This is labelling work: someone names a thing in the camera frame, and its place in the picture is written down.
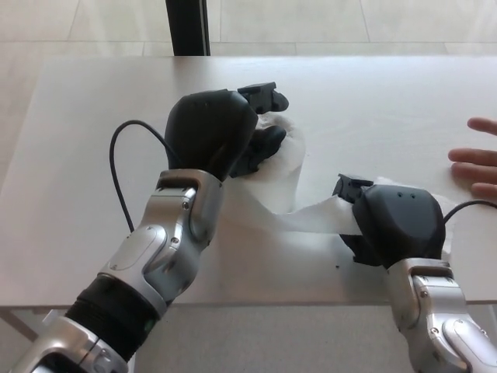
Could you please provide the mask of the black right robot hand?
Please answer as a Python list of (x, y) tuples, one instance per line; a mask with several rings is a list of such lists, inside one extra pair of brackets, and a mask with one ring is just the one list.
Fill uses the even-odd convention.
[(355, 262), (387, 269), (409, 258), (442, 258), (443, 212), (427, 190), (340, 174), (332, 195), (353, 206), (360, 233), (340, 238)]

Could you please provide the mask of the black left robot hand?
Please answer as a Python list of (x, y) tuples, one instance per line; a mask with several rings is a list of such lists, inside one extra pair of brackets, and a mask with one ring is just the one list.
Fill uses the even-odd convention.
[(182, 97), (165, 128), (169, 168), (200, 169), (220, 181), (258, 172), (287, 136), (279, 124), (258, 129), (259, 117), (288, 106), (274, 82)]

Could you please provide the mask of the bare person hand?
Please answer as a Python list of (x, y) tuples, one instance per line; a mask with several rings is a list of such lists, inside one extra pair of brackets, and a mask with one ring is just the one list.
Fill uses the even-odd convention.
[(496, 151), (478, 148), (454, 148), (448, 152), (454, 178), (470, 183), (478, 198), (496, 199)]

